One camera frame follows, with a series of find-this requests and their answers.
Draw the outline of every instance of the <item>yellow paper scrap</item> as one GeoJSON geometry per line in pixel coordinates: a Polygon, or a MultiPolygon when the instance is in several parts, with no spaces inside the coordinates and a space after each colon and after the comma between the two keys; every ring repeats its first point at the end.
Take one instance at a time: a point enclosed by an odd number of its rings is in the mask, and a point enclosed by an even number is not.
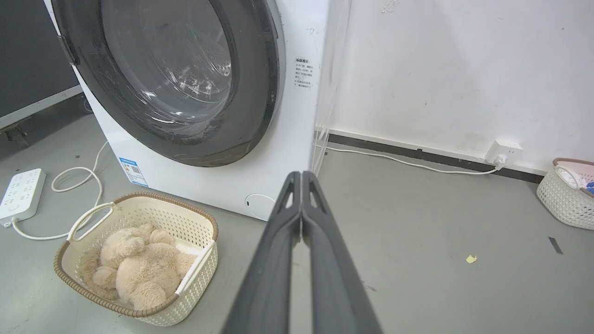
{"type": "Polygon", "coordinates": [[[477,258],[476,255],[474,257],[472,257],[472,255],[468,255],[468,257],[466,258],[466,262],[474,263],[474,261],[476,261],[476,258],[477,258]]]}

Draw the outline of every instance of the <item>laundry basket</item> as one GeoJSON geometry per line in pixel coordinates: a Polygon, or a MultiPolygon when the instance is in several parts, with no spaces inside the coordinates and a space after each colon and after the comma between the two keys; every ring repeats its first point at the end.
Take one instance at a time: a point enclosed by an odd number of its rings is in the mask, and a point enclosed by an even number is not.
{"type": "Polygon", "coordinates": [[[594,229],[594,194],[583,183],[594,181],[594,163],[584,160],[557,158],[553,170],[546,173],[536,190],[542,204],[562,223],[594,229]],[[570,175],[570,180],[561,176],[570,175]]]}
{"type": "Polygon", "coordinates": [[[217,267],[217,234],[214,217],[195,206],[159,194],[134,193],[96,206],[80,217],[58,251],[53,266],[64,282],[92,302],[143,322],[171,326],[186,318],[210,282],[217,267]],[[106,207],[110,210],[105,217],[81,237],[74,236],[86,217],[106,207]],[[101,247],[114,231],[144,223],[165,229],[176,241],[195,247],[199,255],[179,288],[163,304],[149,310],[132,310],[89,291],[81,279],[78,264],[85,252],[101,247]]]}

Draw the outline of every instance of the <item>front-loading washing machine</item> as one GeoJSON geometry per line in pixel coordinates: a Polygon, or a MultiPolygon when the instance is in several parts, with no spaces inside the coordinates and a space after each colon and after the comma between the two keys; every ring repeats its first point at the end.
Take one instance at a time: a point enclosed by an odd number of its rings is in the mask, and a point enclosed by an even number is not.
{"type": "Polygon", "coordinates": [[[267,220],[319,171],[350,0],[45,1],[131,182],[267,220]]]}

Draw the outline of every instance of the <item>power strip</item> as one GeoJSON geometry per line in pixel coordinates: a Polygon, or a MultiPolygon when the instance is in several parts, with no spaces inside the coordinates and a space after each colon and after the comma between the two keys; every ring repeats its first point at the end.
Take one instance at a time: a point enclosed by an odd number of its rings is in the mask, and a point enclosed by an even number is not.
{"type": "Polygon", "coordinates": [[[13,221],[25,220],[35,215],[44,182],[45,173],[41,168],[12,177],[0,203],[0,223],[4,227],[10,227],[13,221]]]}

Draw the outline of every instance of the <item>warning label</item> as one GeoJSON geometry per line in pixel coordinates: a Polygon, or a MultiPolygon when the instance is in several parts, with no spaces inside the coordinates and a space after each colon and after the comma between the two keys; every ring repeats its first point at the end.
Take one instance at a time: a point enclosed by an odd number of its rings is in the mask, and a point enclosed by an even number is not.
{"type": "Polygon", "coordinates": [[[122,166],[124,167],[126,174],[128,174],[130,182],[138,185],[143,185],[145,187],[149,186],[147,184],[147,181],[144,179],[143,174],[140,172],[140,168],[138,167],[136,162],[124,158],[119,158],[119,160],[122,162],[122,166]]]}
{"type": "Polygon", "coordinates": [[[314,67],[309,59],[295,58],[295,86],[311,88],[314,76],[314,67]]]}

